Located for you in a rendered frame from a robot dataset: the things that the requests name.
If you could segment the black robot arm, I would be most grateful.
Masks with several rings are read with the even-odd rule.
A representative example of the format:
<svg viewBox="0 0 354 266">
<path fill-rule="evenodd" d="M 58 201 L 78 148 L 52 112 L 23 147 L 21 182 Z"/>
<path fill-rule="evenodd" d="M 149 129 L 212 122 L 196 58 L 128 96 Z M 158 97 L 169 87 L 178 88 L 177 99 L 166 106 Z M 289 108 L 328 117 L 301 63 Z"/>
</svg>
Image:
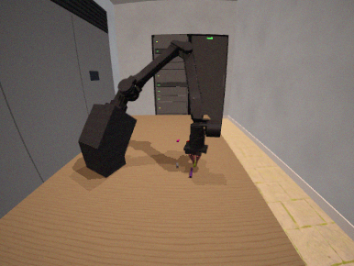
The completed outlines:
<svg viewBox="0 0 354 266">
<path fill-rule="evenodd" d="M 177 50 L 177 47 L 180 48 Z M 182 50 L 183 48 L 184 52 Z M 192 48 L 193 45 L 191 45 L 190 41 L 185 41 L 184 43 L 183 41 L 179 40 L 171 41 L 171 45 L 157 58 L 155 58 L 151 63 L 149 63 L 143 70 L 141 70 L 134 76 L 130 75 L 127 79 L 123 79 L 122 81 L 120 81 L 117 86 L 119 91 L 117 91 L 114 100 L 111 100 L 110 103 L 105 104 L 116 105 L 121 110 L 126 112 L 127 102 L 133 102 L 138 99 L 139 93 L 142 91 L 141 88 L 144 86 L 144 84 L 172 59 L 179 56 L 183 59 L 184 63 L 191 119 L 193 121 L 193 123 L 191 124 L 190 136 L 194 139 L 201 138 L 202 136 L 204 136 L 203 145 L 205 142 L 205 136 L 220 138 L 220 121 L 203 118 L 205 110 L 200 93 L 200 87 L 194 62 L 194 53 L 192 52 Z"/>
</svg>

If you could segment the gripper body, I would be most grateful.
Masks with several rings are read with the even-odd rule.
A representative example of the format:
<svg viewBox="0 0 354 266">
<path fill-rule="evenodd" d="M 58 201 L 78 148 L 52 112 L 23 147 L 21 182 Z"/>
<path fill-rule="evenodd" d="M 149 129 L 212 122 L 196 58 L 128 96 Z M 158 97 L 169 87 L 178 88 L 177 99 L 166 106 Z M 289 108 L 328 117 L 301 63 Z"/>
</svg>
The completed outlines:
<svg viewBox="0 0 354 266">
<path fill-rule="evenodd" d="M 185 150 L 185 154 L 201 156 L 202 153 L 206 154 L 207 147 L 208 145 L 203 145 L 203 137 L 194 139 L 190 136 L 190 146 L 187 142 L 183 150 Z"/>
</svg>

